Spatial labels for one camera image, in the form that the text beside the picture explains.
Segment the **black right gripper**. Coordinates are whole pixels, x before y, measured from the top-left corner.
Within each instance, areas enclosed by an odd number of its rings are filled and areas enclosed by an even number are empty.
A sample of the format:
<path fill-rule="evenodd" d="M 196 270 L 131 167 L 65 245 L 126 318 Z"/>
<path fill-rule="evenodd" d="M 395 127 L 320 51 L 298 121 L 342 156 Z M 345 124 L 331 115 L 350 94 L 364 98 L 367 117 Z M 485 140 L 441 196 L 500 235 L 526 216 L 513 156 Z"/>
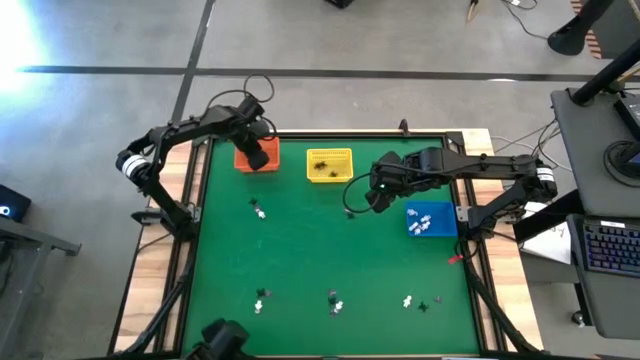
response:
<path fill-rule="evenodd" d="M 397 197 L 439 189 L 451 182 L 444 171 L 441 148 L 428 147 L 400 157 L 389 151 L 371 167 L 370 190 L 365 199 L 375 213 L 382 213 Z"/>

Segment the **white paper sheet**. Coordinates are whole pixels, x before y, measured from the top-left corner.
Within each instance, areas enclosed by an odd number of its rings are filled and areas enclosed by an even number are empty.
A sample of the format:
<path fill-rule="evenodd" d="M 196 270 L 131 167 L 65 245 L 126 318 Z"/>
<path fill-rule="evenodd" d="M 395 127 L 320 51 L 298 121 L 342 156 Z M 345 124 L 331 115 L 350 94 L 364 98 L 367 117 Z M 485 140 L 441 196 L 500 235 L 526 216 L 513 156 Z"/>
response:
<path fill-rule="evenodd" d="M 571 235 L 566 222 L 526 240 L 521 250 L 548 260 L 571 265 Z"/>

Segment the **yellow plastic basket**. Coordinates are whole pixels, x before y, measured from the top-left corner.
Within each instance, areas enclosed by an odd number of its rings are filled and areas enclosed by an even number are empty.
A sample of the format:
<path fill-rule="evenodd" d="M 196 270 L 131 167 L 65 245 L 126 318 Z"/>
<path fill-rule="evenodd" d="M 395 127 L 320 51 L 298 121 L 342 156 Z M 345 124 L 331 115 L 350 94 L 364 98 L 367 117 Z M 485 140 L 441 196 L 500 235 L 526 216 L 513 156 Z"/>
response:
<path fill-rule="evenodd" d="M 316 162 L 324 161 L 323 170 L 315 170 Z M 329 173 L 336 171 L 338 177 L 330 178 Z M 312 183 L 345 183 L 354 176 L 353 156 L 350 148 L 308 149 L 306 152 L 306 175 Z"/>

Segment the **black box device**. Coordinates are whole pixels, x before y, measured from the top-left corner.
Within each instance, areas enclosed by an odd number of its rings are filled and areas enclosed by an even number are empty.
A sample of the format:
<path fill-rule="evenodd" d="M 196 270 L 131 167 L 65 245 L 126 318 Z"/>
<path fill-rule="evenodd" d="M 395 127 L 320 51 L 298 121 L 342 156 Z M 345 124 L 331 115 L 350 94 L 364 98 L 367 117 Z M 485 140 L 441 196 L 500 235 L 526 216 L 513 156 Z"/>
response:
<path fill-rule="evenodd" d="M 629 129 L 632 137 L 640 142 L 640 97 L 620 98 L 614 104 L 614 109 Z"/>

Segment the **orange plastic basket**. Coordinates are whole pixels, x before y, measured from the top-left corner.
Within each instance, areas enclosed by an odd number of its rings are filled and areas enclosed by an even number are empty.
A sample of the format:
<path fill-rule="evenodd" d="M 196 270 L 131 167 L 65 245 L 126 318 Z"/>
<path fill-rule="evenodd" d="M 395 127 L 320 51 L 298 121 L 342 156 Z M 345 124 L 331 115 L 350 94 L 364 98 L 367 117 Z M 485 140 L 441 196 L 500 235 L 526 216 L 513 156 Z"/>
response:
<path fill-rule="evenodd" d="M 277 171 L 280 166 L 280 138 L 276 137 L 273 140 L 259 140 L 258 143 L 269 157 L 268 163 L 261 167 L 259 172 Z M 248 158 L 238 149 L 234 150 L 234 168 L 243 173 L 252 172 Z"/>

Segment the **dark box with striped edge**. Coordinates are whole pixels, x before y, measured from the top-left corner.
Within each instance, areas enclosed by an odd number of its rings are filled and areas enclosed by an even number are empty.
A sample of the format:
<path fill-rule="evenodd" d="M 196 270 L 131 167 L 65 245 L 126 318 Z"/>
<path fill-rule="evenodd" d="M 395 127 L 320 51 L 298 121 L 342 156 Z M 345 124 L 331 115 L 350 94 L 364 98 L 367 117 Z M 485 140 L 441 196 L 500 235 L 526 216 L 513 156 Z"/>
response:
<path fill-rule="evenodd" d="M 639 39 L 640 0 L 613 0 L 587 32 L 583 52 L 613 60 Z"/>

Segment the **blue plastic basket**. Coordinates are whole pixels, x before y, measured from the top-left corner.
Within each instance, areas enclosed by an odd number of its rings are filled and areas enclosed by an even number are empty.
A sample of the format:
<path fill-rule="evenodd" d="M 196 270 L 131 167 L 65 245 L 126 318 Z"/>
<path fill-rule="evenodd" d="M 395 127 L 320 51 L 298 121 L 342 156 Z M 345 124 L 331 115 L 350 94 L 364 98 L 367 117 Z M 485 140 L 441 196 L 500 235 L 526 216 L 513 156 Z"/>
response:
<path fill-rule="evenodd" d="M 418 212 L 416 216 L 407 215 L 408 209 Z M 429 222 L 421 222 L 421 218 L 430 215 Z M 405 219 L 408 235 L 411 237 L 457 237 L 457 217 L 454 206 L 451 202 L 439 201 L 409 201 L 405 204 Z M 418 236 L 414 231 L 409 231 L 409 227 L 417 222 L 420 228 L 422 224 L 429 223 L 429 228 L 422 231 Z"/>

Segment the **black device with light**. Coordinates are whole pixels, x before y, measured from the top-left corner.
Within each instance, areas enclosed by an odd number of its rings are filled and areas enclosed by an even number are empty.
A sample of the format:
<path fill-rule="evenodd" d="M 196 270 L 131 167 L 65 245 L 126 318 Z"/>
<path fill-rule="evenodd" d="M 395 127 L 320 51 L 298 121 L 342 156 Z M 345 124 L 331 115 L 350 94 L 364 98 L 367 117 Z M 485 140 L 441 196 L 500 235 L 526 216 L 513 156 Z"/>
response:
<path fill-rule="evenodd" d="M 31 203 L 32 201 L 28 197 L 0 185 L 0 216 L 21 222 Z"/>

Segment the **black desk support beam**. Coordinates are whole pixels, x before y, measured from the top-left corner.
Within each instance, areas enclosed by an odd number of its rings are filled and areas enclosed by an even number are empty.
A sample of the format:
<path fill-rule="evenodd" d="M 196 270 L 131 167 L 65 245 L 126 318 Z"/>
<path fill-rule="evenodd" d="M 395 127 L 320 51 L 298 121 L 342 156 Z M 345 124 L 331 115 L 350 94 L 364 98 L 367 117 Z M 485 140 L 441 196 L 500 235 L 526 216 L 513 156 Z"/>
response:
<path fill-rule="evenodd" d="M 584 207 L 578 190 L 573 190 L 541 210 L 523 218 L 513 226 L 518 243 L 523 243 L 564 223 L 569 215 L 583 215 Z"/>

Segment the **black slanted pole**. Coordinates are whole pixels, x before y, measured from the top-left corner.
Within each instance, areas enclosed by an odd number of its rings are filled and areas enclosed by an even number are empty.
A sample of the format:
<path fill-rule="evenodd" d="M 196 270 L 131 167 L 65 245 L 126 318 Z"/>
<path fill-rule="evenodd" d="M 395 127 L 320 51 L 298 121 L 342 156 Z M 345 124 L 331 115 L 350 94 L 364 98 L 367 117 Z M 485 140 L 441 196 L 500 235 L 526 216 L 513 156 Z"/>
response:
<path fill-rule="evenodd" d="M 584 105 L 640 61 L 640 39 L 571 94 L 574 104 Z"/>

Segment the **black stand base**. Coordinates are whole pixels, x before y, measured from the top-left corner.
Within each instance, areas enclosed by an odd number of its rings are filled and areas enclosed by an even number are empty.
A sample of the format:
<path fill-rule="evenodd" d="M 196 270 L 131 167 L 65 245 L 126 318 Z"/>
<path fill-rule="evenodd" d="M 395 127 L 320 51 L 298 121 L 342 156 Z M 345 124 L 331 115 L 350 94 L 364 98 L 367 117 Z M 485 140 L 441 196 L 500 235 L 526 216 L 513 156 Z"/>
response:
<path fill-rule="evenodd" d="M 547 38 L 548 47 L 565 56 L 579 55 L 593 25 L 605 14 L 614 0 L 569 0 L 574 17 L 552 32 Z"/>

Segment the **grey side desk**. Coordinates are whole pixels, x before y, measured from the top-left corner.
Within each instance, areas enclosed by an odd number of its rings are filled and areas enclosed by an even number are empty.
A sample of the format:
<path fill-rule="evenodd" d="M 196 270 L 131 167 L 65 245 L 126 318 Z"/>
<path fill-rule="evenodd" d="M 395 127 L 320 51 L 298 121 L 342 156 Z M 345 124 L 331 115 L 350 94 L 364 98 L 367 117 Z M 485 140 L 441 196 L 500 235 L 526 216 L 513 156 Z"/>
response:
<path fill-rule="evenodd" d="M 0 261 L 0 360 L 13 351 L 35 288 L 53 250 L 77 256 L 81 244 L 0 217 L 1 244 L 7 244 L 6 260 Z"/>

